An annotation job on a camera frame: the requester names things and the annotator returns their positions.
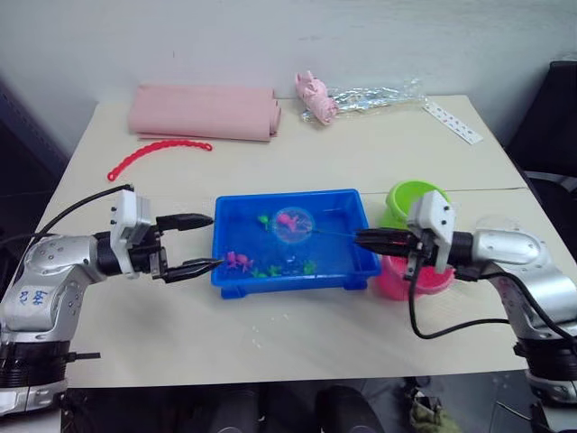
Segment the black chair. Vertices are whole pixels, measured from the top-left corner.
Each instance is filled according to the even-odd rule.
[[[577,61],[554,61],[507,147],[525,171],[577,178]],[[577,194],[552,180],[527,180],[577,260]]]

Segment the white table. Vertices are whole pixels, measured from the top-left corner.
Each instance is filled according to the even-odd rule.
[[[212,153],[158,152],[136,162],[116,183],[133,182],[139,194],[151,199],[153,215],[212,215],[221,194],[355,187],[376,225],[384,209],[384,192],[396,181],[419,177],[452,191],[458,229],[473,230],[484,215],[513,217],[548,242],[558,266],[577,280],[572,257],[467,99],[437,100],[486,141],[471,147],[418,112],[350,119],[317,131],[299,123],[297,111],[285,109],[279,137],[271,144],[210,140],[215,145]],[[105,174],[137,147],[124,130],[126,109],[113,105],[96,110],[44,221],[67,204],[109,186]],[[350,152],[350,138],[355,135],[362,135],[361,144]],[[382,148],[378,135],[389,137]],[[435,156],[434,147],[441,155]],[[333,157],[327,159],[329,148]],[[317,168],[305,164],[289,176],[286,166],[255,164],[282,158],[290,166],[296,163],[292,149],[310,149],[308,159],[315,160]],[[409,158],[411,163],[401,164]],[[342,176],[349,164],[354,165],[351,161],[360,160],[366,161],[364,168]],[[479,161],[490,163],[490,175],[477,165]],[[223,167],[239,181],[219,176]],[[79,209],[57,231],[105,230],[113,202],[106,198]],[[163,243],[175,264],[206,256],[212,228],[167,233]],[[473,318],[504,317],[497,292],[487,282],[455,283],[443,294],[420,299],[417,313],[424,330]],[[143,275],[137,281],[114,277],[88,289],[72,348],[100,351],[103,357],[71,364],[68,372],[75,387],[474,373],[523,368],[524,361],[513,355],[514,342],[511,329],[503,325],[420,340],[410,330],[407,304],[377,298],[371,290],[301,290],[222,300],[207,275],[170,285]]]

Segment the green toy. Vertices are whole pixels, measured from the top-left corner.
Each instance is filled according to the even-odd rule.
[[[280,276],[280,270],[282,268],[280,266],[269,266],[269,274],[271,277],[279,277]]]
[[[259,223],[261,223],[264,226],[264,229],[268,232],[269,231],[269,217],[266,215],[259,215],[257,216],[257,219],[259,220]]]
[[[312,275],[316,271],[316,263],[312,260],[307,260],[303,266],[303,273],[305,275]]]
[[[251,271],[251,275],[252,275],[253,278],[267,278],[267,277],[268,277],[268,275],[267,275],[266,273],[264,273],[264,272],[259,272],[258,268],[254,268],[254,269]]]

